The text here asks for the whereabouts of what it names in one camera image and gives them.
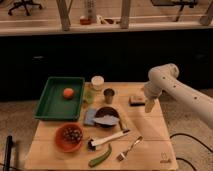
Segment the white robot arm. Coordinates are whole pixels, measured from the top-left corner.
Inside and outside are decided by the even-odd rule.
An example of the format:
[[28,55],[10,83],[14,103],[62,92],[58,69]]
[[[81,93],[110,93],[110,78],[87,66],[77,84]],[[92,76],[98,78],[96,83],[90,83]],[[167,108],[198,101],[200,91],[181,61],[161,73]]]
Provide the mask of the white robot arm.
[[149,81],[144,84],[145,112],[150,113],[155,100],[162,91],[166,91],[178,102],[197,113],[198,117],[213,129],[213,98],[178,81],[178,75],[179,69],[172,63],[149,70]]

